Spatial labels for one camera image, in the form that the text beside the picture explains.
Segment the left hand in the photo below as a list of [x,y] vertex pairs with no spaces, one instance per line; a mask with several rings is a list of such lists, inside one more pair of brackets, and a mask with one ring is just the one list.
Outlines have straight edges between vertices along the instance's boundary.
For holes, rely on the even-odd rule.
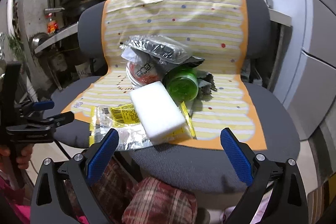
[[[16,162],[18,165],[19,169],[27,169],[29,167],[29,162],[31,160],[31,155],[33,153],[33,144],[28,144],[26,147],[24,147],[21,150],[21,153],[19,154],[19,156],[16,158]],[[1,145],[1,149],[0,149],[0,153],[1,153],[1,171],[3,171],[4,173],[6,173],[6,168],[5,165],[3,163],[3,159],[5,157],[9,157],[10,156],[10,149],[8,147],[6,147],[5,145]]]

